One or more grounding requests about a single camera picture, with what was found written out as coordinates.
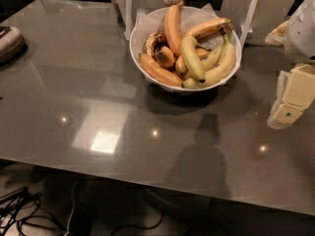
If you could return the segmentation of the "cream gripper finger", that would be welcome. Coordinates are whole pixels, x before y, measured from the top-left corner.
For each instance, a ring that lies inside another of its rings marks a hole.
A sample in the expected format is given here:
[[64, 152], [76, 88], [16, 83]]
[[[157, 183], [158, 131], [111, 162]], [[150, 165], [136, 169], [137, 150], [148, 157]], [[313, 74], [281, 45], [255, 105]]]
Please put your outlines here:
[[270, 128], [275, 130], [282, 130], [289, 127], [287, 123], [281, 123], [276, 119], [276, 111], [280, 108], [282, 97], [284, 95], [285, 86], [287, 83], [288, 72], [280, 71], [277, 80], [276, 100], [270, 110], [270, 115], [267, 120], [267, 124]]

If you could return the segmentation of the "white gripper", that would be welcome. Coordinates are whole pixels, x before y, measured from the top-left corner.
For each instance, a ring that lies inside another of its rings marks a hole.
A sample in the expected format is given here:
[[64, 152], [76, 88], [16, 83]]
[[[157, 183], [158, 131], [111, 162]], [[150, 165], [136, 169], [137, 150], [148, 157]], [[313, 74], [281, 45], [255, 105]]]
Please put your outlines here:
[[[288, 21], [284, 53], [296, 63], [315, 62], [315, 0], [304, 0]], [[315, 100], [315, 66], [296, 64], [287, 83], [276, 119], [292, 125]]]

